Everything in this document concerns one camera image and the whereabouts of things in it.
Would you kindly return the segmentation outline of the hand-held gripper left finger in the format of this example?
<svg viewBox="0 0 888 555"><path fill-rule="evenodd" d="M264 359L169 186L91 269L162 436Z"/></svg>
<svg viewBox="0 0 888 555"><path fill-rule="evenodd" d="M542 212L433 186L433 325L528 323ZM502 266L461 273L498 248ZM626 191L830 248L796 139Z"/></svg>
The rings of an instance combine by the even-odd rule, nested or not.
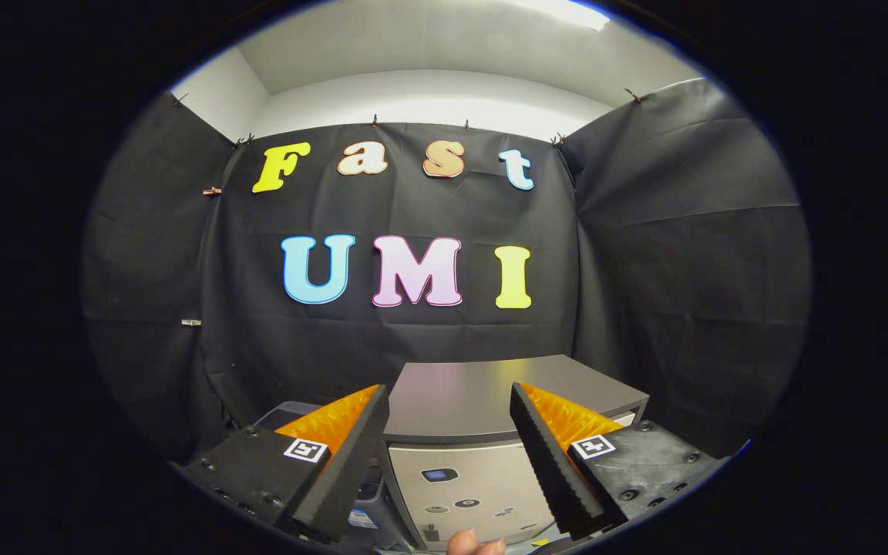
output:
<svg viewBox="0 0 888 555"><path fill-rule="evenodd" d="M339 541L390 417L375 384L304 415L281 406L180 467L219 502L282 533Z"/></svg>

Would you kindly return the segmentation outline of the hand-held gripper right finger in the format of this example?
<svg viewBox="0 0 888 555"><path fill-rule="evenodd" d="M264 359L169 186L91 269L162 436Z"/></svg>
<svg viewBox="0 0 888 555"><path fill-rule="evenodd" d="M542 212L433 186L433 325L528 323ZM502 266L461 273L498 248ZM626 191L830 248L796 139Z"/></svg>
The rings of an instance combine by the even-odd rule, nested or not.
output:
<svg viewBox="0 0 888 555"><path fill-rule="evenodd" d="M623 426L525 382L511 388L509 415L558 530L572 540L647 520L725 464L649 419Z"/></svg>

